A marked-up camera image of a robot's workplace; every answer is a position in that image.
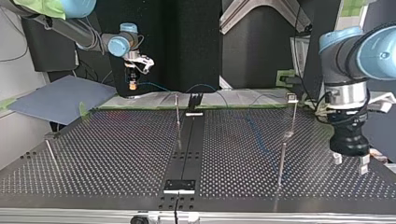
metal rod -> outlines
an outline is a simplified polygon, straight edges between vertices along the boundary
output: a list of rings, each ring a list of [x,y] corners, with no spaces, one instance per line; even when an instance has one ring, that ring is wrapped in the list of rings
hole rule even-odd
[[[283,176],[283,167],[285,165],[286,147],[287,147],[287,143],[283,143],[282,144],[282,151],[281,151],[281,154],[280,154],[279,177],[278,177],[278,180],[277,180],[277,184],[279,186],[282,186],[282,176]]]
[[[46,139],[46,144],[47,144],[47,148],[49,149],[50,156],[52,157],[53,160],[56,160],[55,154],[53,154],[52,147],[50,145],[50,140]]]
[[[176,115],[177,115],[177,127],[180,130],[180,113],[179,113],[178,95],[177,94],[175,94],[175,106],[176,106]]]
[[[294,123],[295,123],[295,120],[296,120],[297,105],[298,105],[298,102],[294,104],[293,121],[292,121],[292,124],[291,124],[291,132],[292,133],[294,133]]]

black metal plate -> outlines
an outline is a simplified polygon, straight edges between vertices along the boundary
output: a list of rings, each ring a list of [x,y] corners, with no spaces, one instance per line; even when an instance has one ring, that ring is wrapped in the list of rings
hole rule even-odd
[[[333,165],[332,129],[303,110],[279,189],[280,149],[291,116],[291,108],[206,111],[202,169],[190,168],[200,176],[194,210],[396,214],[395,175],[377,161],[363,176],[358,158]]]
[[[51,143],[56,161],[43,146],[0,173],[0,207],[158,210],[171,157],[188,144],[176,120],[170,110],[120,110],[77,121]]]

robotic arm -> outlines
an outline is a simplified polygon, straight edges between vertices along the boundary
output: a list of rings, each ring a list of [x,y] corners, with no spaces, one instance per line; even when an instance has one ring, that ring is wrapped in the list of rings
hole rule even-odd
[[[5,7],[21,17],[40,22],[46,29],[53,30],[76,42],[80,49],[109,52],[116,57],[123,58],[130,89],[136,90],[136,82],[140,75],[147,75],[154,65],[152,59],[140,54],[139,46],[143,41],[143,36],[139,35],[137,26],[133,23],[123,23],[120,25],[119,34],[98,34],[90,25],[78,20],[92,13],[96,0],[63,0],[61,2],[64,5],[67,20],[37,14],[27,7],[15,4],[13,0],[0,0],[0,7]]]
[[[366,81],[396,80],[396,23],[368,34],[360,27],[331,32],[319,44],[328,123],[334,127],[330,148],[337,154],[365,157],[370,152],[361,132],[370,102]]]

green tape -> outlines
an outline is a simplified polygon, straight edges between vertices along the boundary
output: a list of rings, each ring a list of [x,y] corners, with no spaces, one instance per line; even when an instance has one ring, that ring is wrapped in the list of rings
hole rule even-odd
[[[87,107],[83,102],[79,102],[79,114],[83,120],[90,117],[90,112],[87,110]]]
[[[12,103],[14,103],[15,101],[17,101],[16,98],[10,98],[4,101],[0,101],[0,110],[7,110],[8,106],[12,105]]]
[[[361,8],[364,6],[364,0],[345,0],[341,17],[354,17],[361,14]]]
[[[293,85],[291,84],[286,84],[286,82],[281,81],[280,79],[282,77],[295,77],[296,72],[293,69],[290,70],[279,70],[277,71],[277,76],[276,76],[276,86],[277,87],[287,87],[291,88]]]
[[[14,3],[52,18],[66,19],[61,0],[14,0]]]

blue mat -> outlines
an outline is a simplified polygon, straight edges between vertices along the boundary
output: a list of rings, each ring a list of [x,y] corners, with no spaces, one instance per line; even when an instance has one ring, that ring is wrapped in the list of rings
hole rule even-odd
[[[79,77],[63,77],[8,107],[18,113],[68,125],[80,117],[79,105],[95,108],[116,94],[116,89]]]

